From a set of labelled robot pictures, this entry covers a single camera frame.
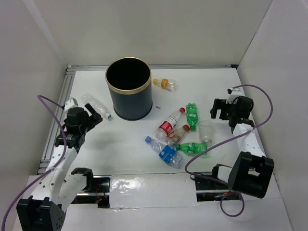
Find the clear bottle with white-blue cap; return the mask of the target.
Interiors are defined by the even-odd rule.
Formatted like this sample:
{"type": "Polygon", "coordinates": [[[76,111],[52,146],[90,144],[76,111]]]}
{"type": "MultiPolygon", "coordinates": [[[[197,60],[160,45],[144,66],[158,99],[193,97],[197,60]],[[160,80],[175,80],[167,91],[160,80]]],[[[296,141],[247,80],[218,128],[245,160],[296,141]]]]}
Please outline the clear bottle with white-blue cap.
{"type": "Polygon", "coordinates": [[[82,96],[82,102],[84,104],[90,104],[92,108],[101,115],[102,118],[111,120],[112,115],[110,114],[108,108],[93,95],[86,93],[82,96]]]}

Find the small bottle with yellow cap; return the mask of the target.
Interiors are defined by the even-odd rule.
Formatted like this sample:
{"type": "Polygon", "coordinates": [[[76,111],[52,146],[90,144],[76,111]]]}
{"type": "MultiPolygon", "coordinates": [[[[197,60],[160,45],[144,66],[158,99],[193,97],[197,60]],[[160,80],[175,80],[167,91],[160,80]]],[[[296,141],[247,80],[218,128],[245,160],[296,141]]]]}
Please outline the small bottle with yellow cap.
{"type": "Polygon", "coordinates": [[[168,90],[170,92],[175,92],[178,88],[178,85],[175,80],[173,79],[153,79],[153,84],[161,89],[168,90]]]}

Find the blue label water bottle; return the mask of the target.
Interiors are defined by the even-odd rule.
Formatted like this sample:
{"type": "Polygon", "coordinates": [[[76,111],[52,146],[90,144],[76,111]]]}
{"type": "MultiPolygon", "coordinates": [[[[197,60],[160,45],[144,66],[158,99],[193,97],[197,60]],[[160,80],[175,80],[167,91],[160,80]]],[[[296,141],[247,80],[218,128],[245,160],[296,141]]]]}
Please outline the blue label water bottle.
{"type": "Polygon", "coordinates": [[[170,167],[180,168],[183,157],[172,146],[165,145],[150,136],[145,138],[145,142],[158,154],[158,156],[170,167]]]}

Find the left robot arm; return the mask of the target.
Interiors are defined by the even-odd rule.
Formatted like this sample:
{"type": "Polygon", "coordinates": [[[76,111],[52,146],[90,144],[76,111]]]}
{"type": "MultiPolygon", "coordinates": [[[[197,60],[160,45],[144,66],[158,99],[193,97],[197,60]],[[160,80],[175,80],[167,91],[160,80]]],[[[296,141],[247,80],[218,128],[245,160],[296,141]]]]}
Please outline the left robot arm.
{"type": "Polygon", "coordinates": [[[78,107],[74,99],[64,106],[66,118],[60,125],[51,161],[46,171],[35,180],[36,188],[27,199],[20,199],[16,210],[24,231],[59,231],[66,211],[80,191],[90,192],[95,186],[93,172],[70,166],[85,142],[86,134],[102,122],[102,117],[88,103],[78,107]]]}

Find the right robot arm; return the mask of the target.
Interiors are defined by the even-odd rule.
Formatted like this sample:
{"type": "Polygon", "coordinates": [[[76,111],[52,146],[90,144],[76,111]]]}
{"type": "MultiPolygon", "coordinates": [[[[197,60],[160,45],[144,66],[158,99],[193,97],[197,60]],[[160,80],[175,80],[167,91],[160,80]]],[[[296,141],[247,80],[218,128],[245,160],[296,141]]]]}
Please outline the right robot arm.
{"type": "Polygon", "coordinates": [[[210,183],[216,189],[227,183],[231,191],[263,198],[269,186],[274,161],[265,156],[252,131],[255,124],[249,116],[253,106],[253,100],[244,96],[235,97],[231,101],[214,100],[211,117],[216,118],[220,110],[219,118],[228,120],[233,136],[242,137],[236,139],[240,153],[233,167],[217,164],[212,169],[210,183]]]}

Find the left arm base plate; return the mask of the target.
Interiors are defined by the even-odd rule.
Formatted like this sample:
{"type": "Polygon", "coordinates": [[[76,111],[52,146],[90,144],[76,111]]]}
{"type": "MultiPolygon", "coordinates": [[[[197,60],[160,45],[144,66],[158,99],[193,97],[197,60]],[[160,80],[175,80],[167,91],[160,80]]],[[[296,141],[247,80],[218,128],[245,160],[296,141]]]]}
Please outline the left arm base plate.
{"type": "Polygon", "coordinates": [[[72,205],[96,205],[109,208],[111,176],[93,176],[91,187],[79,192],[71,202],[72,205]]]}

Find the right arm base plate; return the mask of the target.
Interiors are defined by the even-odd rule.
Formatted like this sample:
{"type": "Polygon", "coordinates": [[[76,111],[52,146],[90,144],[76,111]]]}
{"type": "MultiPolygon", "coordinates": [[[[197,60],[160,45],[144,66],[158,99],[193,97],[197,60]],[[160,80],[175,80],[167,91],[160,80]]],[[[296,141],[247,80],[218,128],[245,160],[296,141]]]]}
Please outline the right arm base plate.
{"type": "Polygon", "coordinates": [[[223,196],[230,194],[226,185],[209,179],[190,175],[195,183],[198,202],[220,201],[223,196]]]}

